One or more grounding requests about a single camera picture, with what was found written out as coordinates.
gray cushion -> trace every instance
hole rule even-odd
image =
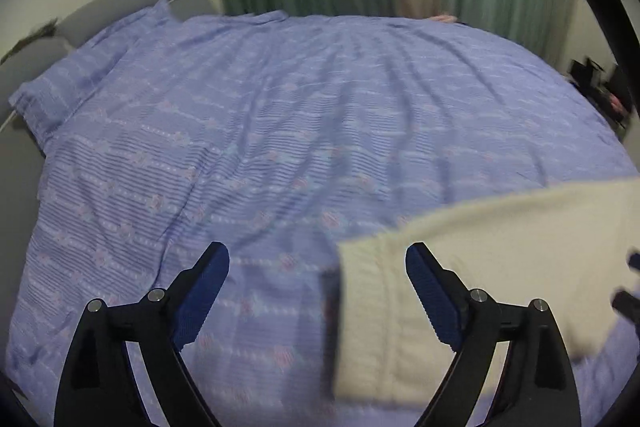
[[[172,0],[169,2],[175,18],[185,21],[198,15],[215,15],[216,9],[210,0]]]
[[[31,232],[44,157],[20,118],[0,132],[0,369]]]
[[[58,24],[57,35],[76,48],[114,22],[159,0],[94,0]]]
[[[66,54],[64,39],[44,37],[25,46],[0,66],[0,124],[11,113],[8,99],[20,84],[40,76]]]

bed cover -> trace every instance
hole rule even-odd
[[[444,204],[638,174],[542,60],[430,21],[272,12],[180,23],[162,0],[12,103],[47,161],[6,370],[49,422],[86,302],[137,301],[221,241],[229,276],[182,357],[223,425],[413,425],[419,410],[331,399],[338,241]],[[620,322],[575,366],[584,425],[637,353]]]

metal screw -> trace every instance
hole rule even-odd
[[[154,288],[148,294],[146,298],[151,302],[158,302],[164,298],[164,290],[162,288]]]
[[[86,306],[87,310],[94,313],[97,312],[100,308],[102,308],[102,301],[100,299],[94,299]]]
[[[549,309],[549,305],[542,299],[533,299],[533,307],[539,312],[546,312]]]
[[[476,302],[484,302],[488,297],[488,295],[486,294],[486,291],[481,290],[480,288],[475,288],[471,290],[470,294],[471,294],[471,298]]]

folded clothing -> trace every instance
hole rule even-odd
[[[342,243],[335,396],[424,406],[442,381],[454,354],[404,266],[420,241],[468,288],[518,305],[545,299],[569,355],[597,353],[616,320],[610,296],[634,284],[625,254],[640,247],[639,218],[640,178],[628,178],[461,203]],[[485,390],[497,385],[507,347],[498,344]]]

